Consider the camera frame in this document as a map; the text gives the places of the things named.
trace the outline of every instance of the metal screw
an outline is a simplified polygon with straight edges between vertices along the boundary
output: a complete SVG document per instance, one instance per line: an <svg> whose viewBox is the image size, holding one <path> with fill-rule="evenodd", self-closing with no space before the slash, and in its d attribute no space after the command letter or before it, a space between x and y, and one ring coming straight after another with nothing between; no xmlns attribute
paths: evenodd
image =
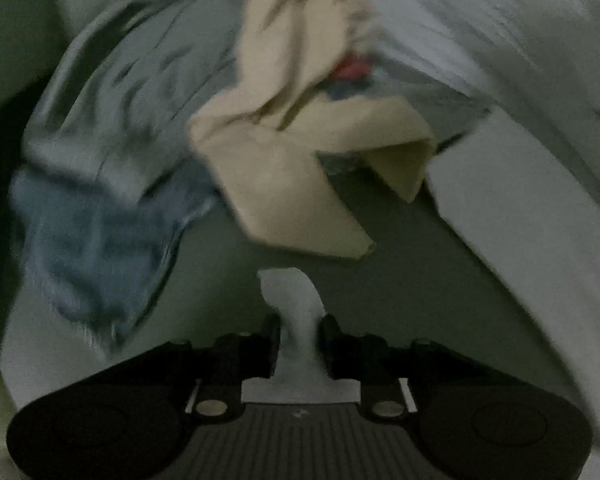
<svg viewBox="0 0 600 480"><path fill-rule="evenodd" d="M222 400L209 399L203 400L196 406L196 411L204 416L221 416L226 413L229 407Z"/></svg>
<svg viewBox="0 0 600 480"><path fill-rule="evenodd" d="M404 406L393 400L376 402L371 410L381 418L395 418L404 413Z"/></svg>

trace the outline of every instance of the gray-blue fabric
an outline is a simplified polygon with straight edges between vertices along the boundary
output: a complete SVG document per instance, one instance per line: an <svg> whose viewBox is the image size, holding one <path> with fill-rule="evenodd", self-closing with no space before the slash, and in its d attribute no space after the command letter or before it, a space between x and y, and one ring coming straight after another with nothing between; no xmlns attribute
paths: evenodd
<svg viewBox="0 0 600 480"><path fill-rule="evenodd" d="M234 85L242 0L115 0L34 111L11 184L27 280L101 354L132 336L218 200L187 120Z"/></svg>

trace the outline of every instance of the towel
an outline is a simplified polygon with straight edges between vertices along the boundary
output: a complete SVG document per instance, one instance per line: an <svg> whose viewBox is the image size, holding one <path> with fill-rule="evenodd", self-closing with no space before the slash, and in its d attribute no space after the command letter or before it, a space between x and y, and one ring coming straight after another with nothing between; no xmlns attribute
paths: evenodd
<svg viewBox="0 0 600 480"><path fill-rule="evenodd" d="M360 152L404 200L434 152L429 125L400 96L331 100L316 86L348 54L371 53L364 0L247 0L240 81L190 121L190 135L245 232L259 242L359 258L373 248L316 153Z"/></svg>

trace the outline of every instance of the ribbed black surface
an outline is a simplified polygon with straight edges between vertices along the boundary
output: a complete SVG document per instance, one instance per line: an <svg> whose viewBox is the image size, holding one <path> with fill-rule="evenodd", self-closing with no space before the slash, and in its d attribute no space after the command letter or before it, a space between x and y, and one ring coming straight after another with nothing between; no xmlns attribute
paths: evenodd
<svg viewBox="0 0 600 480"><path fill-rule="evenodd" d="M247 405L229 424L196 431L158 480L447 480L401 428L352 404Z"/></svg>

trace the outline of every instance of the blue cloth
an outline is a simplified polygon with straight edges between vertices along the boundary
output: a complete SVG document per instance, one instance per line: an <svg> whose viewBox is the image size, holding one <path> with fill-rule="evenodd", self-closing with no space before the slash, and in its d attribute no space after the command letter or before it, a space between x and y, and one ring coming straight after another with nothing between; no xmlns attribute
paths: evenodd
<svg viewBox="0 0 600 480"><path fill-rule="evenodd" d="M11 184L20 225L16 256L52 308L109 355L148 312L184 229L218 200L210 175L195 159L133 208L96 187L26 166Z"/></svg>

